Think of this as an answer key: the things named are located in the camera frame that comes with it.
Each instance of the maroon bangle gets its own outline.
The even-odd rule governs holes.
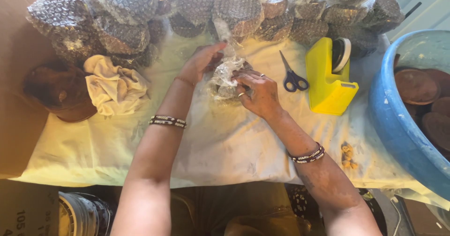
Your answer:
[[[318,142],[316,142],[316,143],[318,144],[319,149],[317,151],[313,152],[312,154],[302,156],[302,157],[294,157],[288,153],[289,158],[291,158],[292,161],[294,161],[296,163],[308,163],[308,162],[313,162],[315,160],[322,158],[323,155],[325,155],[325,149]]]

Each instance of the woman's left hand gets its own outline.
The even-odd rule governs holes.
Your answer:
[[[224,49],[225,46],[226,43],[220,42],[213,45],[197,47],[192,57],[186,61],[181,69],[180,76],[197,84],[202,79],[206,67],[222,59],[223,54],[218,51]]]

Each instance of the cardboard box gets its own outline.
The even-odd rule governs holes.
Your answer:
[[[58,236],[58,187],[0,180],[3,236]]]
[[[50,41],[25,19],[34,1],[0,0],[0,178],[22,174],[48,117],[22,92],[27,72],[57,59]]]

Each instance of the blue scissors handle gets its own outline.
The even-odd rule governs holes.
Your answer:
[[[309,87],[309,83],[306,81],[306,79],[298,76],[294,72],[286,72],[286,78],[284,79],[284,88],[288,92],[295,92],[298,90],[306,90]]]

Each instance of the blue plastic basin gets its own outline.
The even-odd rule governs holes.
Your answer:
[[[424,186],[450,200],[450,163],[428,141],[406,110],[394,80],[393,64],[450,73],[450,31],[420,30],[387,49],[369,91],[369,113],[386,150]]]

